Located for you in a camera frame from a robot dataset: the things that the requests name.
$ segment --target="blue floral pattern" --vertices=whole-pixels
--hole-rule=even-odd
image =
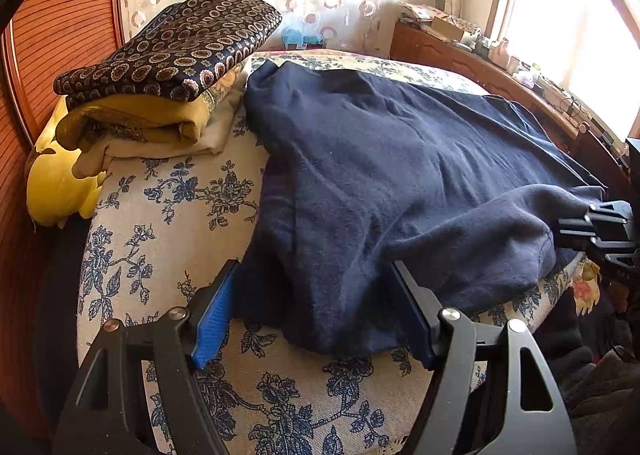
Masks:
[[[212,180],[205,188],[198,188],[198,177],[189,176],[189,170],[193,168],[193,157],[185,158],[183,162],[174,164],[174,171],[166,179],[158,179],[158,185],[153,188],[145,188],[144,194],[148,200],[154,200],[156,204],[164,204],[162,214],[164,221],[171,224],[174,219],[174,204],[180,204],[184,200],[191,202],[192,200],[204,200],[209,206],[209,214],[213,216],[209,221],[209,229],[213,231],[218,226],[224,228],[228,226],[228,220],[225,215],[227,213],[238,213],[240,206],[247,206],[254,210],[249,216],[245,217],[248,222],[254,222],[258,214],[258,205],[246,197],[251,193],[254,187],[253,181],[249,179],[238,180],[236,173],[233,171],[235,164],[230,160],[226,161],[220,169],[226,174],[224,178]],[[147,171],[151,176],[157,177],[158,173],[145,162]],[[172,190],[173,198],[164,198],[165,190]]]
[[[116,208],[120,209],[120,198],[121,193],[129,192],[129,185],[136,179],[135,175],[129,175],[128,177],[121,177],[118,181],[118,189],[109,193],[106,199],[101,199],[96,205],[95,208],[97,210],[107,209],[107,208]]]
[[[254,67],[266,57],[277,64],[356,68],[484,93],[457,74],[355,54],[259,53]],[[111,163],[81,267],[79,359],[108,318],[127,326],[152,322],[188,303],[228,258],[242,257],[268,157],[256,144],[240,109],[220,154]],[[578,261],[542,280],[537,293],[475,319],[502,324],[520,317],[534,329],[571,282]],[[143,365],[143,374],[156,441],[161,451],[175,454],[153,362]],[[478,363],[473,386],[483,377],[484,365]],[[330,359],[292,347],[276,329],[233,320],[218,355],[196,378],[232,455],[356,455],[402,448],[431,374],[407,348]]]
[[[122,266],[129,266],[127,278],[132,278],[129,294],[139,294],[143,304],[149,299],[149,289],[143,281],[151,278],[153,265],[146,263],[146,256],[139,255],[140,242],[155,239],[151,225],[134,226],[132,237],[125,243],[129,246],[126,256],[113,258],[113,249],[107,250],[106,246],[111,244],[113,231],[104,226],[98,226],[92,231],[87,239],[85,250],[89,252],[88,257],[82,260],[81,282],[82,291],[78,299],[78,314],[84,311],[84,300],[93,290],[97,291],[98,297],[89,304],[89,320],[93,320],[100,312],[100,323],[113,318],[113,304],[111,298],[120,291],[120,278],[122,276]],[[118,266],[115,273],[111,275],[106,287],[103,288],[105,276],[111,267]]]

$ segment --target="yellow cloth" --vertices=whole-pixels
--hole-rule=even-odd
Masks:
[[[138,142],[195,144],[215,106],[236,83],[242,61],[195,101],[178,102],[147,94],[114,94],[88,101],[60,120],[56,140],[62,148],[87,152],[104,135]]]
[[[185,142],[136,142],[114,135],[105,135],[98,139],[88,150],[83,151],[72,168],[74,177],[82,179],[98,175],[107,170],[114,158],[146,157],[164,159],[180,155],[200,153],[217,154],[225,147],[236,110],[244,93],[246,80],[251,71],[251,63],[236,75],[236,83],[216,107],[207,126],[200,132],[200,139],[194,144]]]
[[[82,218],[94,215],[104,174],[82,180],[71,174],[80,150],[63,149],[54,139],[56,125],[65,117],[66,96],[56,105],[47,126],[31,153],[27,170],[27,210],[43,226],[62,228],[67,218],[79,212]]]

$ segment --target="patterned fabric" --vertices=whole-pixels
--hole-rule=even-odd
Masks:
[[[335,51],[256,54],[314,69],[353,68],[425,86],[484,94],[452,72]],[[242,258],[259,211],[267,154],[241,108],[218,155],[114,160],[102,188],[82,263],[78,355],[101,323],[154,321],[185,305],[228,258]],[[581,273],[580,257],[517,301],[473,317],[540,325]],[[431,374],[399,348],[330,359],[289,345],[276,329],[232,321],[218,357],[199,372],[200,390],[232,455],[396,453],[411,430]],[[143,367],[158,446],[175,453],[156,372]],[[479,363],[472,382],[484,377]]]
[[[100,64],[54,82],[72,108],[112,94],[193,101],[266,41],[282,16],[262,0],[186,0]]]
[[[95,151],[100,138],[196,145],[211,121],[211,114],[231,89],[236,87],[244,91],[250,59],[229,70],[194,101],[172,101],[146,94],[114,94],[86,102],[60,120],[56,140],[65,149],[79,148],[84,153]]]

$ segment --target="dark clothing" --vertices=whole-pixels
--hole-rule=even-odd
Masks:
[[[398,345],[390,260],[465,311],[522,295],[556,261],[546,224],[602,193],[497,96],[266,62],[244,105],[270,158],[236,315],[319,353]]]

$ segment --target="wooden cabinet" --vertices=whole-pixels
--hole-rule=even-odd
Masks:
[[[396,23],[390,57],[397,61],[456,72],[478,83],[491,94],[519,102],[538,118],[549,138],[564,151],[571,148],[578,135],[577,129],[545,99],[520,85],[504,70],[427,32]]]

